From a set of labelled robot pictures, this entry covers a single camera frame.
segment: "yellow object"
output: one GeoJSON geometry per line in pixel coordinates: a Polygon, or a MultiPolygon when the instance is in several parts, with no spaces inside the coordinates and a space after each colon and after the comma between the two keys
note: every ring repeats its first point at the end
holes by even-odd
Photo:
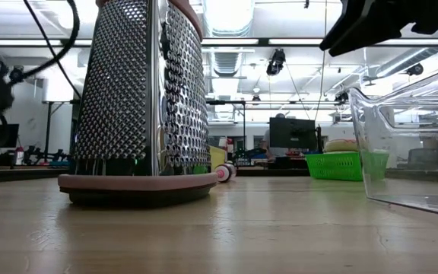
{"type": "Polygon", "coordinates": [[[218,165],[226,162],[226,151],[209,145],[211,151],[211,169],[214,170],[218,165]]]}

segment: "clear plastic container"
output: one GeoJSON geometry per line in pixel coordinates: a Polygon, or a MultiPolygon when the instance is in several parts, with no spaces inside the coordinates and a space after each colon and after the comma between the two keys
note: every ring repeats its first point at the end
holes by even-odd
{"type": "Polygon", "coordinates": [[[438,73],[375,100],[349,94],[367,196],[438,212],[438,73]],[[373,154],[389,156],[384,176],[373,154]]]}

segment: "green plastic basket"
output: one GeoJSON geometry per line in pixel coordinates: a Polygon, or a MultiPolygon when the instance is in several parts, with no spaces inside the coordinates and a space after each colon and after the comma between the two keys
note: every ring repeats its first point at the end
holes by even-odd
{"type": "Polygon", "coordinates": [[[362,181],[359,153],[305,155],[312,178],[362,181]]]}
{"type": "MultiPolygon", "coordinates": [[[[366,153],[367,170],[372,180],[382,180],[385,177],[388,154],[366,153]]],[[[312,178],[325,180],[362,181],[363,170],[359,153],[333,153],[305,155],[312,178]]]]}

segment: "computer monitor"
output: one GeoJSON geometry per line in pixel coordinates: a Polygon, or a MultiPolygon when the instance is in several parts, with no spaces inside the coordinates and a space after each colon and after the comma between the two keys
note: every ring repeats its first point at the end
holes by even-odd
{"type": "Polygon", "coordinates": [[[270,118],[270,147],[317,150],[316,121],[270,118]]]}
{"type": "MultiPolygon", "coordinates": [[[[18,130],[20,129],[20,125],[18,124],[9,124],[8,131],[9,136],[6,140],[5,144],[2,148],[16,148],[18,142],[18,130]]],[[[0,125],[0,141],[5,137],[5,128],[3,125],[0,125]]]]}

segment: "ceiling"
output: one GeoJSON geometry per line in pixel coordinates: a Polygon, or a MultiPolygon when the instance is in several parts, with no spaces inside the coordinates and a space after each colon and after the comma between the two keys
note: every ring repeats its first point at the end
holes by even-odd
{"type": "MultiPolygon", "coordinates": [[[[202,20],[202,0],[189,1],[202,20]]],[[[97,8],[94,1],[76,0],[76,2],[81,16],[79,38],[91,39],[97,8]]],[[[70,34],[69,29],[66,28],[68,22],[63,18],[69,18],[71,10],[66,1],[39,0],[31,3],[50,38],[68,37],[70,34]]],[[[229,5],[224,5],[224,7],[223,11],[217,12],[228,14],[233,12],[229,5]]],[[[341,9],[339,0],[310,0],[310,6],[307,9],[304,8],[304,1],[255,0],[250,36],[324,37],[325,32],[328,32],[336,22],[341,9]]],[[[412,33],[410,28],[411,26],[408,26],[402,30],[403,37],[421,37],[421,35],[412,33]]],[[[437,38],[438,32],[431,37],[437,38]]],[[[0,39],[5,38],[41,38],[37,26],[21,0],[0,0],[0,39]]],[[[63,60],[66,71],[75,84],[79,86],[84,82],[86,68],[78,67],[78,54],[86,50],[88,49],[73,49],[63,60]]],[[[262,100],[298,100],[299,96],[302,100],[317,101],[319,98],[332,100],[339,89],[336,86],[339,86],[341,80],[344,80],[342,83],[345,87],[360,86],[360,76],[367,76],[363,74],[361,68],[374,69],[394,58],[403,56],[409,50],[411,48],[407,47],[367,48],[333,58],[317,47],[285,47],[287,65],[279,75],[268,78],[265,73],[266,65],[275,48],[245,47],[243,48],[245,53],[243,53],[242,65],[235,75],[238,78],[236,81],[239,80],[239,83],[232,84],[230,90],[221,92],[214,89],[213,81],[217,82],[215,85],[228,84],[227,80],[232,79],[226,79],[226,81],[216,79],[216,74],[211,72],[211,53],[203,53],[205,83],[211,97],[226,93],[231,100],[241,98],[251,100],[254,94],[258,94],[262,100]]],[[[49,58],[51,54],[47,49],[0,48],[0,56],[3,56],[11,64],[37,65],[49,58]]],[[[418,76],[419,78],[423,78],[428,72],[438,69],[438,54],[421,63],[424,65],[425,72],[418,76]]],[[[416,80],[416,76],[408,77],[406,74],[395,74],[388,79],[376,80],[379,88],[376,91],[371,88],[371,92],[376,95],[388,94],[393,88],[414,80],[416,80]]],[[[277,110],[273,112],[262,110],[266,116],[274,115],[275,112],[277,110]]]]}

